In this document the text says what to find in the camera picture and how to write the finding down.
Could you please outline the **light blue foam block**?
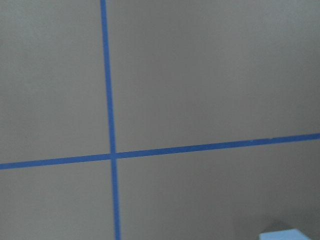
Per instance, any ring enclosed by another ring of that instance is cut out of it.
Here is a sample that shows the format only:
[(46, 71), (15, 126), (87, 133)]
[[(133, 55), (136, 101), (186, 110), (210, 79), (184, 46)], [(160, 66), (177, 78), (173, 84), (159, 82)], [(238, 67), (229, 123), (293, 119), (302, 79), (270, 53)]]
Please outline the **light blue foam block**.
[(259, 240), (311, 240), (307, 235), (300, 230), (286, 229), (279, 231), (263, 232), (259, 234)]

